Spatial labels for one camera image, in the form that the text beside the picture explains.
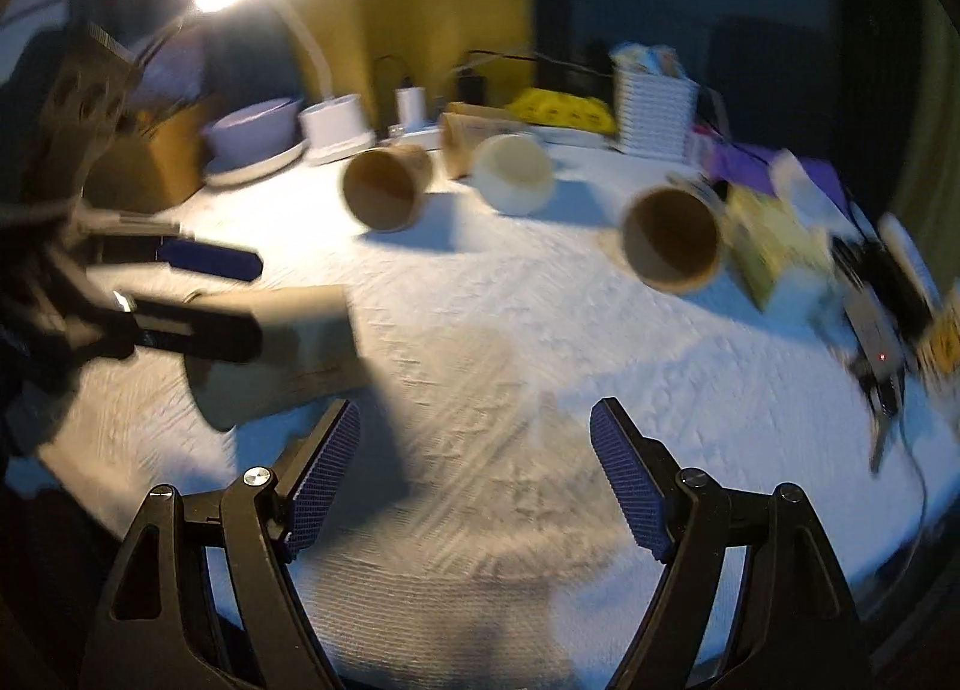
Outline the brown paper cup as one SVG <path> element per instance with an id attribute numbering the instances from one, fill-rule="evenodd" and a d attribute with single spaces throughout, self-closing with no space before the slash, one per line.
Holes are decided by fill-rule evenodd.
<path id="1" fill-rule="evenodd" d="M 709 186 L 651 188 L 622 220 L 626 264 L 651 289 L 690 295 L 713 282 L 726 256 L 724 204 Z"/>
<path id="2" fill-rule="evenodd" d="M 418 220 L 432 181 L 433 159 L 423 147 L 376 147 L 353 157 L 343 170 L 343 202 L 364 227 L 397 232 Z"/>
<path id="3" fill-rule="evenodd" d="M 184 360 L 190 394 L 210 427 L 226 431 L 368 383 L 342 286 L 195 293 L 190 302 L 249 311 L 262 331 L 262 352 L 247 364 Z"/>

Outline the patterned brown cup front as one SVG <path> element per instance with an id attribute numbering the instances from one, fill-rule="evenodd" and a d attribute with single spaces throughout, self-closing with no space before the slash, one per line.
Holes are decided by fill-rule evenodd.
<path id="1" fill-rule="evenodd" d="M 451 180 L 469 176 L 473 156 L 482 142 L 503 134 L 522 133 L 526 125 L 496 108 L 448 110 L 439 118 L 439 137 L 444 169 Z"/>

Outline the patterned brown cup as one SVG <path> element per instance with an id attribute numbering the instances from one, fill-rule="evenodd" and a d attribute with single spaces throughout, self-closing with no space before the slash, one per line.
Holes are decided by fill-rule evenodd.
<path id="1" fill-rule="evenodd" d="M 448 105 L 446 105 L 446 112 L 452 113 L 453 115 L 470 116 L 470 118 L 516 121 L 516 116 L 509 113 L 505 108 L 475 105 L 475 103 L 459 102 L 459 100 L 449 102 Z"/>
<path id="2" fill-rule="evenodd" d="M 469 176 L 473 156 L 482 142 L 503 134 L 522 133 L 526 125 L 496 108 L 448 110 L 439 118 L 439 137 L 444 169 L 451 180 Z"/>

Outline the white paper cup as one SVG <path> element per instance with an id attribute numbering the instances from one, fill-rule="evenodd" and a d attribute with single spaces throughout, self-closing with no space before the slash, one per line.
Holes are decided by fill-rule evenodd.
<path id="1" fill-rule="evenodd" d="M 555 194 L 550 155 L 525 134 L 485 139 L 473 154 L 470 178 L 490 208 L 512 217 L 541 211 Z"/>

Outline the patterned brown cup rear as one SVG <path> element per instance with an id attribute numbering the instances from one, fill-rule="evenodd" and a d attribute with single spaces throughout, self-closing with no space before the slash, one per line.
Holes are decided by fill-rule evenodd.
<path id="1" fill-rule="evenodd" d="M 446 112 L 452 113 L 453 115 L 470 116 L 470 118 L 516 121 L 516 116 L 509 113 L 505 108 L 475 105 L 475 103 L 459 102 L 459 100 L 449 102 L 448 105 L 446 105 Z"/>

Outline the cardboard box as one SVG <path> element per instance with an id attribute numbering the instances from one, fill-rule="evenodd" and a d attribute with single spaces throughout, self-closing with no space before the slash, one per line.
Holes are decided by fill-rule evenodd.
<path id="1" fill-rule="evenodd" d="M 210 158 L 202 130 L 213 113 L 215 102 L 206 97 L 119 131 L 89 170 L 83 199 L 92 208 L 137 214 L 179 206 L 202 186 Z"/>

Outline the white plate under bowl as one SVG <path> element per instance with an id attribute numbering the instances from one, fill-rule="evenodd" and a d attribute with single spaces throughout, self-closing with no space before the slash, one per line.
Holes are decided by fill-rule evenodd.
<path id="1" fill-rule="evenodd" d="M 249 163 L 233 163 L 226 158 L 215 157 L 203 167 L 202 180 L 206 186 L 212 188 L 251 185 L 298 162 L 306 147 L 308 142 L 301 141 L 272 157 Z"/>

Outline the lavender bowl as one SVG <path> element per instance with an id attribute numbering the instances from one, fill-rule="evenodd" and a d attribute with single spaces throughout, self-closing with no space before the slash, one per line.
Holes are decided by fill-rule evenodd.
<path id="1" fill-rule="evenodd" d="M 202 136 L 213 157 L 231 167 L 260 162 L 298 144 L 301 105 L 290 97 L 247 105 L 205 124 Z"/>

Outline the white textured tablecloth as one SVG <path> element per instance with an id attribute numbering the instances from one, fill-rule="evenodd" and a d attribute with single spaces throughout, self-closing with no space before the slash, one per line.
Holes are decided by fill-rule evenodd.
<path id="1" fill-rule="evenodd" d="M 370 374 L 361 443 L 291 575 L 340 674 L 389 688 L 599 688 L 661 569 L 587 433 L 620 403 L 722 485 L 811 497 L 855 587 L 957 500 L 958 445 L 923 388 L 878 469 L 843 332 L 761 314 L 729 277 L 692 298 L 622 258 L 623 209 L 662 163 L 560 147 L 555 197 L 503 217 L 438 181 L 418 224 L 366 230 L 338 167 L 203 190 L 174 219 L 259 252 L 262 282 L 345 287 Z"/>

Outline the white desk lamp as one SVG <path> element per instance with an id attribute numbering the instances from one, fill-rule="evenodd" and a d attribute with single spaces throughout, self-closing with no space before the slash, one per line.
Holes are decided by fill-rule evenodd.
<path id="1" fill-rule="evenodd" d="M 249 0 L 192 0 L 192 6 L 195 13 L 216 14 L 244 1 Z M 306 162 L 325 165 L 371 149 L 376 144 L 376 133 L 364 116 L 359 96 L 335 95 L 331 65 L 308 25 L 290 1 L 267 1 L 306 53 L 319 87 L 319 102 L 302 108 L 298 115 L 299 126 L 308 142 Z"/>

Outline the white bear mug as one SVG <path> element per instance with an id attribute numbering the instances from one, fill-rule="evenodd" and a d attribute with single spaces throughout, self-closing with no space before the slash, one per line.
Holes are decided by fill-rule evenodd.
<path id="1" fill-rule="evenodd" d="M 958 295 L 951 293 L 935 312 L 918 346 L 918 362 L 926 385 L 935 396 L 958 397 Z"/>

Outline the black power adapter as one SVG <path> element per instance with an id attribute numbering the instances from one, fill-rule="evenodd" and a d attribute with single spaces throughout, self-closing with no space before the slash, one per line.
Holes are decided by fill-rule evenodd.
<path id="1" fill-rule="evenodd" d="M 487 78 L 477 71 L 460 71 L 455 80 L 455 95 L 467 105 L 485 105 Z"/>

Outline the white tube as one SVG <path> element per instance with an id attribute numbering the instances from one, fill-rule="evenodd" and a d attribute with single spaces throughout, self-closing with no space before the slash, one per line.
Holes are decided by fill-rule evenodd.
<path id="1" fill-rule="evenodd" d="M 877 233 L 916 295 L 923 300 L 929 311 L 937 310 L 940 305 L 939 290 L 916 243 L 900 220 L 891 212 L 884 212 L 878 219 Z"/>

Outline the yellow snack bag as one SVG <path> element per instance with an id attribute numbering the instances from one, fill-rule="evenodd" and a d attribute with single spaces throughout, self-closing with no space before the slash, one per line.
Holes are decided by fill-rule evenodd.
<path id="1" fill-rule="evenodd" d="M 506 107 L 506 112 L 534 126 L 587 131 L 602 136 L 613 136 L 617 132 L 612 110 L 596 97 L 527 87 Z"/>

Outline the white plastic basket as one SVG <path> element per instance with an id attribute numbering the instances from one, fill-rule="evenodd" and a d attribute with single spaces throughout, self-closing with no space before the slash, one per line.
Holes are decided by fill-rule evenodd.
<path id="1" fill-rule="evenodd" d="M 617 68 L 613 92 L 620 151 L 669 162 L 685 157 L 697 106 L 694 80 Z"/>

